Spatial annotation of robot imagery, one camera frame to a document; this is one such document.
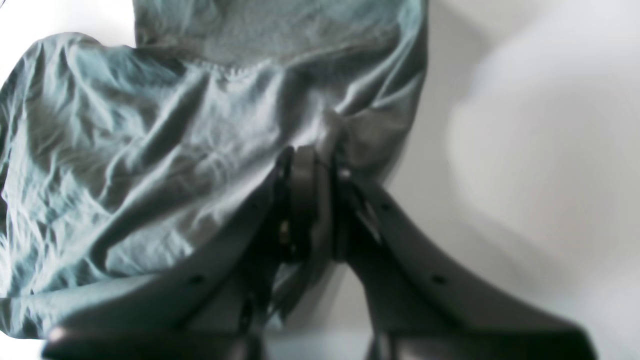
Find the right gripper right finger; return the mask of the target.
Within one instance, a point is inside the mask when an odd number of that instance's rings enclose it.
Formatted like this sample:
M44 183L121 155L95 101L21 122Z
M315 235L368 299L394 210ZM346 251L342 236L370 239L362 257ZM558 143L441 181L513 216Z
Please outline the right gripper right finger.
M365 291L368 360L595 360L587 333L501 291L424 235L380 184L334 167L334 258Z

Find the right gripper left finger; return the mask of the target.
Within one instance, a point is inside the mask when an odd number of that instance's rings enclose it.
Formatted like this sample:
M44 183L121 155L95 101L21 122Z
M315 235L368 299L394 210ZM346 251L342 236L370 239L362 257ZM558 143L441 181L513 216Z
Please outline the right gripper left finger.
M66 317L46 360L258 360L330 263L330 167L286 148L215 236L148 284Z

